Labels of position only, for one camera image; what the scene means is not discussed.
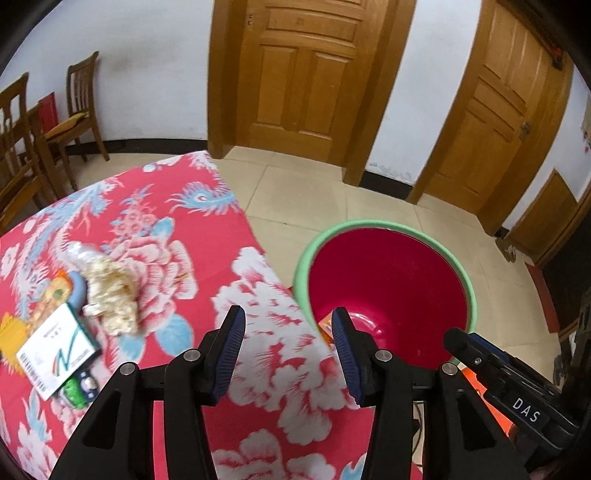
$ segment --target green bucket rim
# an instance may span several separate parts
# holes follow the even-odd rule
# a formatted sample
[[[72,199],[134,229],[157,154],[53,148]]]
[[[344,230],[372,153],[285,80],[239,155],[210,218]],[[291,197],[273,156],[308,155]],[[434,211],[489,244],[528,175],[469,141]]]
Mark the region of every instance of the green bucket rim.
[[[294,279],[293,279],[293,295],[297,304],[300,306],[300,309],[306,316],[308,322],[314,327],[316,330],[319,330],[318,325],[314,319],[314,315],[312,314],[312,306],[310,305],[310,295],[308,293],[308,278],[310,275],[310,268],[317,253],[320,249],[332,240],[337,235],[341,233],[348,232],[350,230],[354,230],[357,228],[383,228],[386,230],[393,230],[395,232],[405,233],[417,240],[420,240],[424,244],[430,246],[436,252],[438,252],[446,261],[447,263],[454,269],[457,276],[460,279],[462,287],[464,289],[464,294],[466,296],[466,300],[469,302],[468,305],[468,320],[466,322],[466,331],[468,333],[472,333],[476,329],[476,319],[478,317],[478,308],[476,306],[476,294],[474,293],[474,288],[472,287],[472,282],[462,267],[461,263],[457,260],[457,258],[442,244],[440,244],[437,240],[431,238],[430,236],[424,234],[423,232],[416,230],[412,227],[407,225],[402,225],[400,223],[395,222],[388,222],[387,220],[373,220],[373,219],[362,219],[362,220],[349,220],[347,222],[338,223],[335,226],[332,226],[328,230],[320,233],[316,238],[314,238],[306,247],[304,252],[302,253],[300,260],[295,268],[294,272]]]

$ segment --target plastic bucket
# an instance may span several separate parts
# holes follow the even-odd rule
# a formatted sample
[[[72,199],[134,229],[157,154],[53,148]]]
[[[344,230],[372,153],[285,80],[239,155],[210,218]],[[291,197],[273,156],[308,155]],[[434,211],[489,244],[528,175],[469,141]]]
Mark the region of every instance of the plastic bucket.
[[[457,259],[424,233],[382,220],[321,233],[300,258],[293,292],[314,326],[344,306],[379,348],[419,367],[448,361],[444,333],[472,332],[476,323],[474,290]]]

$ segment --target yellow cushion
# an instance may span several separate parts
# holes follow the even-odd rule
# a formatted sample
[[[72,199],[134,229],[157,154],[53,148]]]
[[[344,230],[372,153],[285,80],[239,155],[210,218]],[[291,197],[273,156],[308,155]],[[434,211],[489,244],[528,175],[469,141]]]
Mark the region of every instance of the yellow cushion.
[[[49,132],[45,134],[46,140],[56,137],[62,134],[63,132],[67,132],[70,128],[73,128],[80,120],[87,116],[88,112],[79,112],[75,115],[72,115],[67,120],[64,120],[62,123],[56,125],[51,130],[49,130]]]

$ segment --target red floral tablecloth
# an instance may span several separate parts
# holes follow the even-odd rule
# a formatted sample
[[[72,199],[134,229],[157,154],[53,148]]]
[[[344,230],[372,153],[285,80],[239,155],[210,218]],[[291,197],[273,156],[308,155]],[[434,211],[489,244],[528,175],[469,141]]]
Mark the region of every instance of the red floral tablecloth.
[[[206,152],[161,160],[51,205],[0,239],[4,312],[29,316],[49,279],[69,268],[70,241],[124,262],[139,282],[145,336],[107,337],[92,322],[101,385],[117,367],[165,364],[199,344],[232,304],[246,336],[228,395],[205,411],[221,480],[352,480],[361,475],[373,414],[347,393],[340,366],[269,267],[233,193]],[[23,468],[49,477],[83,411],[43,402],[0,365],[0,435]],[[157,478],[166,478],[162,408]]]

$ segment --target tiled floor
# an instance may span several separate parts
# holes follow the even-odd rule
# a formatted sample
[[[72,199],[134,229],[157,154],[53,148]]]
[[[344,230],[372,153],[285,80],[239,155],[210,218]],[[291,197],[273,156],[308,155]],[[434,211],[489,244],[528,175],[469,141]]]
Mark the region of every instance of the tiled floor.
[[[168,156],[113,154],[106,163],[97,155],[87,164],[72,160],[79,186],[85,187]],[[525,266],[529,259],[518,254],[514,264],[507,263],[474,215],[429,196],[413,206],[351,187],[341,182],[339,167],[290,155],[236,147],[216,163],[285,285],[291,285],[306,245],[336,223],[377,218],[410,225],[446,246],[468,272],[478,302],[476,331],[551,378],[558,339],[546,328]]]

